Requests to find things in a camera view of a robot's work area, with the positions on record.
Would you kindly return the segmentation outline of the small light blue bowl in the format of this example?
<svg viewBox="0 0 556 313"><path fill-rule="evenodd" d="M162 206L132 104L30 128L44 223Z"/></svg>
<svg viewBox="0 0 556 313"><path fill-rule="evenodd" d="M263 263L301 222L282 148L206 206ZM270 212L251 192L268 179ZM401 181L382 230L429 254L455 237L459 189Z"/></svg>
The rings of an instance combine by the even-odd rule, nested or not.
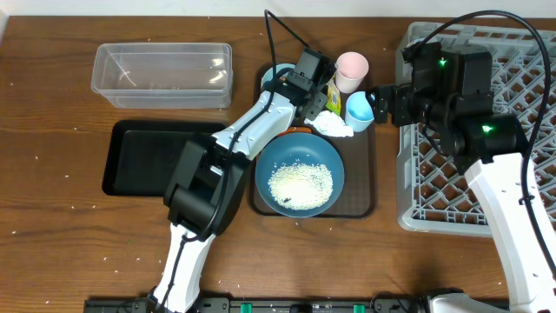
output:
<svg viewBox="0 0 556 313"><path fill-rule="evenodd" d="M295 68L293 63L278 63L275 66L276 75L283 79L288 75L288 73ZM261 79L261 89L264 90L268 82L271 82L274 78L273 68L268 69Z"/></svg>

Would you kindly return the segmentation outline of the grey dishwasher rack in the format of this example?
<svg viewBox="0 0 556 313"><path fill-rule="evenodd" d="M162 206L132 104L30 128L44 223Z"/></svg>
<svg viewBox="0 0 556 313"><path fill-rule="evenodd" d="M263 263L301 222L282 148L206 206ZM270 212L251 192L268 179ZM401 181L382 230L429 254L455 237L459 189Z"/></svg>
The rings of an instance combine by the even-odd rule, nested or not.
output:
<svg viewBox="0 0 556 313"><path fill-rule="evenodd" d="M513 113L526 133L538 115L544 88L539 47L525 29L455 24L433 36L445 47L478 44L493 57L493 109ZM548 218L555 220L555 98L550 97L531 156ZM422 127L400 127L396 158L397 217L409 231L489 237L487 220L450 158L437 154Z"/></svg>

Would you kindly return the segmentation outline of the pink plastic cup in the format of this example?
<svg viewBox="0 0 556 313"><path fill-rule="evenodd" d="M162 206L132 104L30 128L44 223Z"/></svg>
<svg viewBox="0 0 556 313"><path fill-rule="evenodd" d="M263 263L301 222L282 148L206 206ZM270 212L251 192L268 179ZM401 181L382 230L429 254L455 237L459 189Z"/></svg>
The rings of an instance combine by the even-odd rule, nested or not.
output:
<svg viewBox="0 0 556 313"><path fill-rule="evenodd" d="M341 54L336 65L335 85L345 94L356 91L369 70L367 59L353 51Z"/></svg>

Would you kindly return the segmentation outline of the brown serving tray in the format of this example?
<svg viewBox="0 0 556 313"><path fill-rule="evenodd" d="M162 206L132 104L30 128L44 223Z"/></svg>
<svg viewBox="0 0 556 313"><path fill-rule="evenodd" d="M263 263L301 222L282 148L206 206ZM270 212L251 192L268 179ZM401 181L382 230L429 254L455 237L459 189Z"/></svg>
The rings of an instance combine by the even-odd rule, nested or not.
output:
<svg viewBox="0 0 556 313"><path fill-rule="evenodd" d="M375 124L352 137L325 137L312 130L311 134L296 132L303 140L320 137L326 143L307 142L297 146L279 145L284 156L276 159L278 166L295 161L327 165L332 176L340 181L334 184L329 201L322 208L309 210L314 218L362 219L370 216L377 204L377 175L375 162Z"/></svg>

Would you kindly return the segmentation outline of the clear plastic bin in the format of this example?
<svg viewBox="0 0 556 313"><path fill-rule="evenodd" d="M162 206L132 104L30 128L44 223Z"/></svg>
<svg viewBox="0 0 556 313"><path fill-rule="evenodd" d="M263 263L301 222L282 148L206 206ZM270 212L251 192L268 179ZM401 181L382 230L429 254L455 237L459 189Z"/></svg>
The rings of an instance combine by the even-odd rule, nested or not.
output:
<svg viewBox="0 0 556 313"><path fill-rule="evenodd" d="M227 43L104 43L91 78L122 109L226 109L232 86Z"/></svg>

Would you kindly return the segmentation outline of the white rice pile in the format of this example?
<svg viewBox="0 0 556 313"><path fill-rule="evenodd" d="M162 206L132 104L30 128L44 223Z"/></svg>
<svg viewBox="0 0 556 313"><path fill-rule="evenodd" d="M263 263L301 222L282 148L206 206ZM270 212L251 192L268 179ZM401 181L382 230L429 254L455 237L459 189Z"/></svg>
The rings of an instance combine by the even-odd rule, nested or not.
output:
<svg viewBox="0 0 556 313"><path fill-rule="evenodd" d="M334 191L334 180L325 164L294 163L272 173L268 190L283 208L311 210L329 200Z"/></svg>

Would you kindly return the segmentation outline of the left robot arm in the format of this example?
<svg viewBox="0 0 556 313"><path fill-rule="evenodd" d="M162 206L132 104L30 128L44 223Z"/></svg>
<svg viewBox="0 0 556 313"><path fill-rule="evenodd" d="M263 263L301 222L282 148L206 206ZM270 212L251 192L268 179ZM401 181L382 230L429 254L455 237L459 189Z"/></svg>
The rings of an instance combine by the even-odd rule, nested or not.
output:
<svg viewBox="0 0 556 313"><path fill-rule="evenodd" d="M171 243L161 282L150 295L155 312L186 312L200 294L202 269L214 239L230 224L255 157L297 118L315 119L334 62L306 48L292 69L271 69L257 102L212 135L195 133L184 145L163 202Z"/></svg>

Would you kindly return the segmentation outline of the orange carrot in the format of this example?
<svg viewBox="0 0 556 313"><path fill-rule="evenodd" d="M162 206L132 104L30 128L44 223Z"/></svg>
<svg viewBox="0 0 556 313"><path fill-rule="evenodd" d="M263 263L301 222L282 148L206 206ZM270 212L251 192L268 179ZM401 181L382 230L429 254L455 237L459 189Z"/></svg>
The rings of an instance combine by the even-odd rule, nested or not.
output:
<svg viewBox="0 0 556 313"><path fill-rule="evenodd" d="M311 134L313 131L309 127L289 127L287 130L283 131L281 135L286 135L289 133L296 133L296 132Z"/></svg>

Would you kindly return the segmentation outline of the large blue plate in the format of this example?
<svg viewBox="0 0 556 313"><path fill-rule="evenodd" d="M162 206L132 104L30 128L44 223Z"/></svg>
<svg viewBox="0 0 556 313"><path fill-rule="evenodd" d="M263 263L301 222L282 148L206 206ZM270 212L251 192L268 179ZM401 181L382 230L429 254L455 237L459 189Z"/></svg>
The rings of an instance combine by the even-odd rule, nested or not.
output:
<svg viewBox="0 0 556 313"><path fill-rule="evenodd" d="M255 166L255 187L274 212L288 217L318 216L339 199L345 169L326 139L290 133L271 141Z"/></svg>

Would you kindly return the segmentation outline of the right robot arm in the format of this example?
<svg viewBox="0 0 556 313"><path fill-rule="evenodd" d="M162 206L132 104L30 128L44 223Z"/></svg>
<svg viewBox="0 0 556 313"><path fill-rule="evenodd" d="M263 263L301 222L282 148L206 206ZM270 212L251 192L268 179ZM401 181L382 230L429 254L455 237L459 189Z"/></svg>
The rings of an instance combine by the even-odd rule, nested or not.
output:
<svg viewBox="0 0 556 313"><path fill-rule="evenodd" d="M422 124L440 136L486 216L506 276L512 312L555 310L555 232L526 156L529 137L513 114L493 110L487 48L419 42L402 51L409 83L380 85L366 99L377 123Z"/></svg>

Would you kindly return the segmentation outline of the black waste tray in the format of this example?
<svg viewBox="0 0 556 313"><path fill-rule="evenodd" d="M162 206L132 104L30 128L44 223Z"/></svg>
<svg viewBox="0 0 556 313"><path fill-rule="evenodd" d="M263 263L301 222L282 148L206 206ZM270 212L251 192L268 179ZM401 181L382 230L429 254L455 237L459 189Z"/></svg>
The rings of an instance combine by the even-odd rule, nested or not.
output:
<svg viewBox="0 0 556 313"><path fill-rule="evenodd" d="M114 124L103 174L108 196L163 196L185 143L221 123L125 119Z"/></svg>

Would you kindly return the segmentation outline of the crumpled white napkin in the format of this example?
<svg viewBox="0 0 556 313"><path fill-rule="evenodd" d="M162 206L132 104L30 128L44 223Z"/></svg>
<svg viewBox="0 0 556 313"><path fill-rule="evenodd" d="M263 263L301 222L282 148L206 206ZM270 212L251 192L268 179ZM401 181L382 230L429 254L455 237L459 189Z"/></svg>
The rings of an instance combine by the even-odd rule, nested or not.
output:
<svg viewBox="0 0 556 313"><path fill-rule="evenodd" d="M306 118L304 123L325 137L352 137L354 131L344 120L329 110L321 111L314 120Z"/></svg>

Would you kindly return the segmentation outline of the light blue plastic cup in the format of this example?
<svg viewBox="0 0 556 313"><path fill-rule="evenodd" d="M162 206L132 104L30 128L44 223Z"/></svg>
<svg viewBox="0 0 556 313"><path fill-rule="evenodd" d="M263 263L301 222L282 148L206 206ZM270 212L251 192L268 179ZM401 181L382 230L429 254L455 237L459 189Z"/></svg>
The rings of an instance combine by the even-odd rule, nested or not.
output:
<svg viewBox="0 0 556 313"><path fill-rule="evenodd" d="M357 91L348 97L346 102L345 124L354 132L362 132L374 121L365 91Z"/></svg>

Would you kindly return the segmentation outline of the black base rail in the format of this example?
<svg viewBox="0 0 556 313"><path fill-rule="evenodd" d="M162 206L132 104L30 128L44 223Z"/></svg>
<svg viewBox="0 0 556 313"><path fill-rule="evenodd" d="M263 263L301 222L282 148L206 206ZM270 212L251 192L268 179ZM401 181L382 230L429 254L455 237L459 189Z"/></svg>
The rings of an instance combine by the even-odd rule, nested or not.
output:
<svg viewBox="0 0 556 313"><path fill-rule="evenodd" d="M169 312L156 309L148 298L129 300L87 300L83 313ZM373 298L362 301L316 300L230 300L225 297L199 298L187 313L404 313L430 312L421 301Z"/></svg>

